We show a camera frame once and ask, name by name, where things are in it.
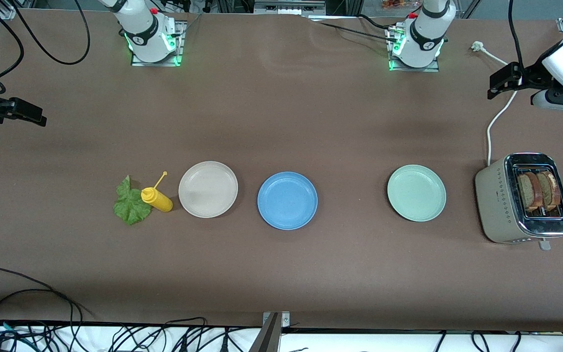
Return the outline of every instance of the plate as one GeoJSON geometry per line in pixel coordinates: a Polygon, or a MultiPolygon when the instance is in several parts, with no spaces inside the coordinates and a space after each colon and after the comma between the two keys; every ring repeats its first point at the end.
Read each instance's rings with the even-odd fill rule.
{"type": "Polygon", "coordinates": [[[214,218],[229,210],[238,195],[236,175],[219,162],[191,167],[179,182],[179,202],[197,218],[214,218]]]}
{"type": "Polygon", "coordinates": [[[296,172],[280,172],[264,181],[258,193],[262,219],[275,229],[296,230],[314,217],[319,197],[314,185],[296,172]]]}
{"type": "Polygon", "coordinates": [[[404,218],[429,221],[440,215],[447,203],[447,190],[435,172],[421,165],[405,165],[388,181],[388,199],[404,218]]]}

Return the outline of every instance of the toaster lever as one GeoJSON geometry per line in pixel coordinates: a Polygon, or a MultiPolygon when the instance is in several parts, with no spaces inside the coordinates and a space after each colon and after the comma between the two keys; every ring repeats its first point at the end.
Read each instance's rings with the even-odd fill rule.
{"type": "Polygon", "coordinates": [[[551,243],[545,239],[538,242],[541,250],[551,250],[551,243]]]}

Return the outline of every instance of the light green plate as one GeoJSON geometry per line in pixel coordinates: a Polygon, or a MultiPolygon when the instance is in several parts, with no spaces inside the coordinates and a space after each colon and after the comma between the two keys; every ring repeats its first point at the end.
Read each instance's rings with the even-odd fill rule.
{"type": "Polygon", "coordinates": [[[405,165],[388,181],[388,199],[401,216],[429,221],[440,215],[447,203],[447,190],[435,172],[420,165],[405,165]]]}

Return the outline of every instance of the brown table surface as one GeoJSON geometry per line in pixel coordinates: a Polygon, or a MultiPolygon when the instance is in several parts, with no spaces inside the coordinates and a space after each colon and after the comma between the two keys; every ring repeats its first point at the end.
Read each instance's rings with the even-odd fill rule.
{"type": "MultiPolygon", "coordinates": [[[[24,13],[59,58],[83,52],[78,13],[24,13]]],[[[481,40],[514,60],[507,22],[453,22],[440,73],[429,74],[391,72],[379,40],[299,16],[205,14],[182,67],[130,67],[116,18],[87,18],[92,49],[76,66],[52,62],[12,22],[25,59],[4,84],[48,123],[0,125],[0,266],[50,283],[96,321],[257,325],[264,310],[289,310],[300,327],[563,330],[563,239],[550,252],[491,243],[476,209],[485,128],[509,93],[486,100],[499,65],[469,46],[481,40]],[[127,174],[148,187],[166,170],[159,189],[175,197],[182,174],[205,160],[238,177],[225,215],[198,219],[177,201],[129,227],[112,213],[127,174]],[[447,189],[430,222],[401,218],[384,196],[389,175],[411,163],[447,189]],[[262,182],[285,170],[319,193],[314,219],[291,232],[256,206],[262,182]]],[[[553,22],[517,29],[528,63],[562,37],[553,22]]],[[[0,29],[0,70],[16,56],[0,29]]],[[[494,127],[494,159],[542,152],[563,179],[563,112],[530,106],[532,93],[494,127]]],[[[27,287],[0,273],[0,298],[27,287]]],[[[44,294],[0,309],[6,319],[68,314],[44,294]]]]}

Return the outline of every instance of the blue plate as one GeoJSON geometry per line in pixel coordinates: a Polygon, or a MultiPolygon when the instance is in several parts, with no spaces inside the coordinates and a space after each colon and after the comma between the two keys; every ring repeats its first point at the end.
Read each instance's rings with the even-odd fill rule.
{"type": "Polygon", "coordinates": [[[296,230],[317,212],[319,196],[314,185],[296,172],[280,172],[264,181],[258,193],[258,210],[269,225],[296,230]]]}

